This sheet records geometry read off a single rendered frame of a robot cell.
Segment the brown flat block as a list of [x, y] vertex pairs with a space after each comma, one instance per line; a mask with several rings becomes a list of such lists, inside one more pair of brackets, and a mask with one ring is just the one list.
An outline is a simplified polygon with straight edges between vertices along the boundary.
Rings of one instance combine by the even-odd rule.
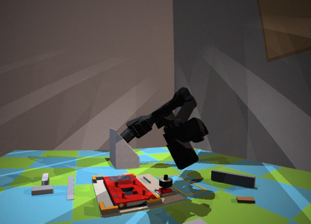
[[255, 199], [254, 197], [241, 197], [241, 196], [237, 196], [236, 197], [237, 202], [242, 202], [242, 203], [255, 203]]

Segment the black tyre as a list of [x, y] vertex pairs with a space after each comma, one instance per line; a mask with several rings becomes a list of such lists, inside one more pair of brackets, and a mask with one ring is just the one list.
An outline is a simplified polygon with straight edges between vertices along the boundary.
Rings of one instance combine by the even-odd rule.
[[163, 188], [170, 188], [173, 186], [173, 179], [168, 177], [168, 180], [164, 180], [163, 177], [159, 179], [159, 186]]

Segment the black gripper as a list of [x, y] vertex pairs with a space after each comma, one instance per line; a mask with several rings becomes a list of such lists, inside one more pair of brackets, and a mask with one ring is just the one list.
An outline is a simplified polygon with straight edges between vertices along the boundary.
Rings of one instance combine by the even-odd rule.
[[169, 105], [153, 112], [151, 116], [158, 129], [167, 126], [168, 131], [163, 134], [163, 136], [170, 148], [170, 154], [172, 155], [178, 169], [182, 170], [191, 164], [198, 162], [199, 157], [190, 142], [186, 141], [186, 136], [182, 129], [180, 126], [175, 126], [174, 120], [176, 120], [176, 117]]

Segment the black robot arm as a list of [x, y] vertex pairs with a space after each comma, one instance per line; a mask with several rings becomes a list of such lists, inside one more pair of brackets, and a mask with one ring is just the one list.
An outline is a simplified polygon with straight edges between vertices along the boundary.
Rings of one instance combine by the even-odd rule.
[[[160, 108], [166, 105], [169, 105], [172, 111], [178, 107], [182, 107], [176, 115], [174, 124], [176, 127], [180, 126], [186, 136], [186, 141], [198, 143], [204, 140], [204, 136], [208, 134], [208, 130], [203, 122], [197, 118], [188, 120], [194, 108], [197, 106], [197, 103], [187, 88], [181, 87], [174, 94], [174, 97]], [[140, 138], [152, 130], [152, 126], [155, 122], [151, 115], [152, 113], [147, 116], [140, 116], [126, 124], [128, 128], [126, 128], [120, 135], [127, 144], [134, 137]]]

